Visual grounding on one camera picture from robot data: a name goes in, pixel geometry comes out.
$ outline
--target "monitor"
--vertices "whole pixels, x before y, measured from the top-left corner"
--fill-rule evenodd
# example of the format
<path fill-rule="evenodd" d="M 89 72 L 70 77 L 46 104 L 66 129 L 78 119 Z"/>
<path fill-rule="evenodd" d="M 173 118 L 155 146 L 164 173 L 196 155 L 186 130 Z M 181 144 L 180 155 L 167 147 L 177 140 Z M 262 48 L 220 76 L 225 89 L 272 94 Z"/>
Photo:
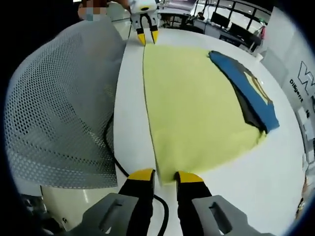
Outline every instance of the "monitor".
<path fill-rule="evenodd" d="M 214 22 L 224 28 L 227 28 L 228 27 L 228 24 L 230 23 L 230 20 L 228 18 L 226 18 L 225 16 L 222 16 L 216 12 L 214 12 L 212 14 L 212 17 L 211 17 L 211 22 Z"/>
<path fill-rule="evenodd" d="M 239 36 L 244 40 L 249 39 L 252 36 L 252 33 L 247 31 L 245 28 L 232 23 L 231 28 L 228 30 L 230 34 L 234 36 Z"/>

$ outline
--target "white table surface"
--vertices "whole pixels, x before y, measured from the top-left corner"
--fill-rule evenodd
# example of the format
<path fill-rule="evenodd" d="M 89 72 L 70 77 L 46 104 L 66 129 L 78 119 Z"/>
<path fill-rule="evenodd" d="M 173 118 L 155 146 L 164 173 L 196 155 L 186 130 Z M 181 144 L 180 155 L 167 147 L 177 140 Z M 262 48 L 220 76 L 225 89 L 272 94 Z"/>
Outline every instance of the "white table surface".
<path fill-rule="evenodd" d="M 146 32 L 146 36 L 149 38 L 150 33 Z M 189 31 L 159 29 L 157 44 L 194 46 L 228 55 L 248 68 L 273 100 L 280 123 L 278 129 L 240 158 L 197 174 L 213 195 L 222 195 L 246 213 L 252 227 L 262 233 L 282 235 L 295 218 L 304 183 L 303 141 L 284 92 L 253 56 L 224 41 Z M 145 168 L 156 169 L 144 96 L 143 50 L 136 33 L 131 32 L 120 69 L 114 115 L 115 155 L 128 173 Z M 120 171 L 117 176 L 121 186 L 126 178 Z M 156 178 L 155 193 L 167 202 L 170 209 L 165 235 L 182 235 L 175 184 L 160 186 Z M 162 205 L 154 200 L 148 235 L 157 235 L 163 215 Z"/>

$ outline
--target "window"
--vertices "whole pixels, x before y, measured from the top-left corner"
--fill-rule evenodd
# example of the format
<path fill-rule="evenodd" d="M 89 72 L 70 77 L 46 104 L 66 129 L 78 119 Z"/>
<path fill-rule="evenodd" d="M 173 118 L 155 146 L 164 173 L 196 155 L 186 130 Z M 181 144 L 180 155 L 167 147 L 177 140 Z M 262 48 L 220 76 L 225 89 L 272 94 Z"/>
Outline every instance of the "window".
<path fill-rule="evenodd" d="M 205 13 L 203 14 L 203 17 L 205 19 L 211 19 L 212 17 L 212 14 L 214 13 L 216 7 L 215 6 L 206 6 L 206 10 L 205 10 Z M 230 14 L 230 10 L 228 9 L 225 9 L 225 8 L 217 8 L 217 13 L 222 15 L 222 16 L 225 16 L 226 18 L 228 18 L 229 14 Z"/>
<path fill-rule="evenodd" d="M 250 28 L 248 29 L 249 32 L 255 33 L 256 30 L 260 29 L 262 27 L 262 24 L 258 21 L 253 20 L 251 22 Z"/>
<path fill-rule="evenodd" d="M 247 28 L 247 26 L 250 22 L 250 19 L 247 16 L 244 16 L 243 14 L 238 13 L 238 12 L 232 12 L 230 20 L 231 21 L 230 21 L 229 27 L 231 27 L 232 23 L 235 23 L 235 24 L 237 24 L 240 27 L 243 27 L 245 29 Z"/>
<path fill-rule="evenodd" d="M 259 18 L 259 19 L 262 19 L 264 20 L 265 22 L 269 22 L 269 19 L 270 19 L 270 15 L 267 14 L 266 12 L 263 12 L 261 10 L 258 10 L 256 11 L 255 13 L 255 17 Z"/>
<path fill-rule="evenodd" d="M 178 17 L 178 16 L 173 16 L 173 22 L 177 22 L 177 23 L 181 23 L 182 22 L 182 18 Z"/>
<path fill-rule="evenodd" d="M 227 8 L 232 8 L 232 6 L 233 6 L 233 1 L 221 0 L 221 1 L 219 2 L 219 6 L 223 6 L 223 7 L 227 7 Z"/>
<path fill-rule="evenodd" d="M 235 8 L 234 9 L 242 11 L 242 12 L 250 14 L 250 15 L 252 15 L 252 13 L 254 11 L 254 8 L 252 6 L 247 6 L 247 5 L 238 3 L 238 2 L 235 4 Z"/>
<path fill-rule="evenodd" d="M 193 16 L 193 14 L 195 13 L 195 10 L 196 10 L 196 15 L 197 15 L 198 12 L 201 12 L 204 7 L 205 7 L 204 4 L 198 4 L 197 6 L 195 5 L 195 6 L 192 8 L 192 10 L 190 11 L 191 16 Z"/>

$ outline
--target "dark blue garment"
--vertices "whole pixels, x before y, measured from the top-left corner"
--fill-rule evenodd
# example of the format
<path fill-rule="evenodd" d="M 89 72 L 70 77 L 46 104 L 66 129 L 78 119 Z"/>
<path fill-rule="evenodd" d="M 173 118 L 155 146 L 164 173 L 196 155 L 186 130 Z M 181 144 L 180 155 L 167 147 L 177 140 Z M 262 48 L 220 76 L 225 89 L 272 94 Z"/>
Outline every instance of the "dark blue garment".
<path fill-rule="evenodd" d="M 246 75 L 242 73 L 233 59 L 219 53 L 210 52 L 211 61 L 222 71 L 231 83 L 233 83 L 245 96 L 253 110 L 256 112 L 261 122 L 266 127 L 266 133 L 279 127 L 279 122 L 275 114 L 275 108 L 272 102 L 265 103 L 262 97 L 249 83 Z"/>

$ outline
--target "gray mesh fabric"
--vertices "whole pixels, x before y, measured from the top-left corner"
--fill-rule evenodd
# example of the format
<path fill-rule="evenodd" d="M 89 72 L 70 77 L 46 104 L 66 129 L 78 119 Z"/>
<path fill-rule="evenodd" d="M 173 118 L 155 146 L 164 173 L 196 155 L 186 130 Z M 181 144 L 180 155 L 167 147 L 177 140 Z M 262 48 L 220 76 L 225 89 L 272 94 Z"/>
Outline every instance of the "gray mesh fabric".
<path fill-rule="evenodd" d="M 15 176 L 63 188 L 117 186 L 102 137 L 124 48 L 105 17 L 67 28 L 24 60 L 10 81 L 4 114 Z"/>

